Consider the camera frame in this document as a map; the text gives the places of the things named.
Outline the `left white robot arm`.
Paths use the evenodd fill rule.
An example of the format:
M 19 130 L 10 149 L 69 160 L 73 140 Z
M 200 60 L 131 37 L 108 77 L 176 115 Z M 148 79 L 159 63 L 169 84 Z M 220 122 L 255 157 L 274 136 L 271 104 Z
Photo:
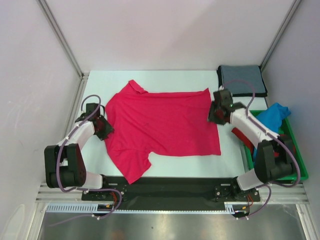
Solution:
M 72 130 L 56 145 L 44 149 L 45 181 L 49 188 L 62 192 L 93 191 L 100 200 L 110 196 L 106 177 L 87 171 L 82 149 L 95 136 L 105 141 L 114 128 L 108 123 L 98 103 L 88 103 L 85 111 L 75 120 Z

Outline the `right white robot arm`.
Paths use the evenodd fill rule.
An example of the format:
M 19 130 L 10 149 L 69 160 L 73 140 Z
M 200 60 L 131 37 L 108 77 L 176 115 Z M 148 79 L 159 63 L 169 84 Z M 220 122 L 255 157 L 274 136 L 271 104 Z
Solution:
M 249 191 L 269 183 L 280 185 L 280 178 L 292 174 L 296 174 L 296 180 L 292 184 L 296 186 L 301 180 L 301 170 L 294 155 L 292 138 L 281 136 L 263 125 L 250 113 L 247 106 L 233 101 L 228 89 L 215 91 L 213 97 L 208 121 L 218 125 L 233 125 L 256 149 L 254 168 L 232 180 L 231 196 L 242 201 Z

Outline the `pink t shirt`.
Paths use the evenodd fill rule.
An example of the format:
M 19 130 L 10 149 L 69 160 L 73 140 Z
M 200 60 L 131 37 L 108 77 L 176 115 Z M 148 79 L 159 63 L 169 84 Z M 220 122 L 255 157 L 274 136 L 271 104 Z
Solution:
M 105 107 L 114 128 L 105 141 L 108 156 L 129 184 L 151 167 L 151 153 L 219 156 L 218 127 L 208 121 L 211 102 L 208 89 L 153 93 L 130 80 Z

